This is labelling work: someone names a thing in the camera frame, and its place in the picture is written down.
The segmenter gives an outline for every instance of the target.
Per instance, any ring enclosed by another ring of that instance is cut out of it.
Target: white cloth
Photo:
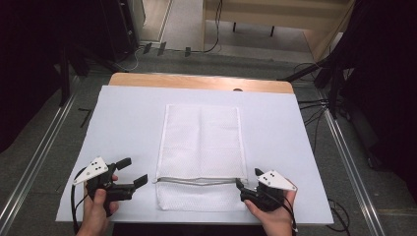
[[[162,209],[243,210],[235,178],[247,179],[237,107],[167,105],[156,194]]]

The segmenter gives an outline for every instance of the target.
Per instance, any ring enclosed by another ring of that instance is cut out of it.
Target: finger
[[[285,198],[293,205],[296,195],[297,195],[297,191],[287,191]]]
[[[117,211],[117,209],[119,209],[119,203],[111,202],[109,208],[110,208],[110,213],[113,214],[114,212]]]
[[[106,197],[106,192],[103,189],[97,189],[95,191],[95,195],[94,195],[94,204],[95,205],[100,205],[103,206],[104,201],[105,201],[105,197]]]
[[[250,200],[245,200],[244,203],[252,215],[255,217],[260,215],[261,210],[256,205],[254,205],[254,203],[252,203]]]
[[[87,188],[84,187],[84,196],[85,196],[85,198],[84,198],[84,208],[92,206],[92,199],[91,199],[90,196],[87,196],[88,193],[89,192],[88,192]]]

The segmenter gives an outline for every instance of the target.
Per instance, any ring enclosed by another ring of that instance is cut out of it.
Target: wooden table edge
[[[240,89],[242,91],[294,93],[292,85],[288,82],[176,74],[115,73],[111,77],[109,85],[174,89]]]

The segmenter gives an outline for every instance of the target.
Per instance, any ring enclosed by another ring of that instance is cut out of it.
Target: white table surface
[[[68,180],[57,221],[72,221],[71,185],[75,175],[100,155],[109,163],[125,157],[132,165],[116,171],[119,184],[144,174],[149,182],[130,201],[120,202],[115,222],[259,224],[247,210],[229,212],[164,211],[156,201],[155,176],[166,104],[237,106],[250,186],[258,186],[254,168],[274,169],[290,179],[298,193],[294,204],[299,224],[333,223],[327,196],[294,94],[186,88],[104,86],[89,129]],[[76,189],[76,202],[82,187]],[[77,212],[82,220],[81,207]]]

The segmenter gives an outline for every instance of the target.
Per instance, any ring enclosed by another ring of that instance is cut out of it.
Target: gray floor
[[[296,30],[279,29],[278,31],[288,31],[289,35],[292,35]],[[256,50],[256,53],[252,53],[256,54],[254,58],[249,57],[248,54],[233,54],[233,50],[226,50],[224,46],[220,52],[227,53],[193,54],[187,58],[181,52],[165,51],[162,56],[156,56],[156,49],[152,49],[149,54],[138,51],[136,54],[138,66],[132,72],[215,75],[262,80],[282,79],[293,74],[298,63],[311,62],[311,59],[310,61],[306,59],[308,56],[305,57],[307,53],[305,41],[299,35],[297,37],[297,40],[283,42],[281,45],[289,45],[285,49],[287,51],[278,53],[278,56],[274,55],[273,58],[270,57],[269,50],[265,54],[263,54],[265,50]],[[243,45],[239,48],[247,48],[245,43],[249,42],[242,43]],[[131,56],[120,65],[134,68],[137,60]],[[89,76],[80,78],[80,86],[74,90],[75,98],[68,116],[63,121],[53,144],[46,150],[44,162],[41,164],[37,177],[33,179],[30,191],[7,235],[71,235],[73,233],[71,223],[55,222],[55,215],[63,186],[68,180],[88,129],[88,125],[80,127],[86,118],[86,112],[79,111],[79,108],[94,109],[100,87],[106,85],[111,76],[100,66],[92,63],[91,66]],[[293,83],[299,100],[313,100],[320,97],[319,92],[309,82],[312,79],[311,76],[306,76]],[[28,123],[13,145],[0,153],[0,178],[4,180],[0,188],[1,206],[7,203],[9,196],[30,164],[37,146],[57,113],[59,99],[60,92],[57,91]],[[302,110],[303,118],[308,119],[316,111],[318,108]],[[338,116],[337,123],[372,203],[379,213],[386,235],[416,235],[417,208],[404,183],[391,172],[377,172],[370,169],[365,151],[351,124],[340,116]],[[313,122],[306,127],[306,130],[312,146],[316,140],[315,157],[328,197],[346,208],[351,220],[349,226],[351,235],[371,235],[327,118],[324,116],[320,120],[315,138],[316,125],[317,123]],[[334,220],[336,222],[334,227],[341,227],[336,217]],[[299,233],[299,235],[338,234],[345,233],[336,233],[324,226],[302,226]]]

